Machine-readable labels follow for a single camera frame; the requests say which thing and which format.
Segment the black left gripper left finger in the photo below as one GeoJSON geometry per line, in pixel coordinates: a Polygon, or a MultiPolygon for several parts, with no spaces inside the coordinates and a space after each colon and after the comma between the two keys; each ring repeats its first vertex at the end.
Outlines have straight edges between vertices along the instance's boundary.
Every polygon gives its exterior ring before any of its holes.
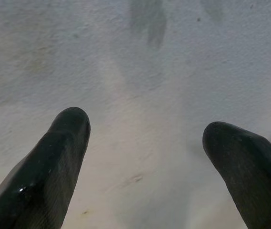
{"type": "Polygon", "coordinates": [[[35,147],[0,184],[0,229],[59,229],[90,138],[78,107],[60,112],[35,147]]]}

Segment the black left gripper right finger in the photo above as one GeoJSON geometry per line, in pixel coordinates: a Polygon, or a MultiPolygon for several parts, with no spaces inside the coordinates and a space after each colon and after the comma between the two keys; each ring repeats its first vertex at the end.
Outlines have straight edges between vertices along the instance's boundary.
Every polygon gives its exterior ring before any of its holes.
{"type": "Polygon", "coordinates": [[[225,122],[203,132],[204,151],[249,229],[271,229],[271,143],[225,122]]]}

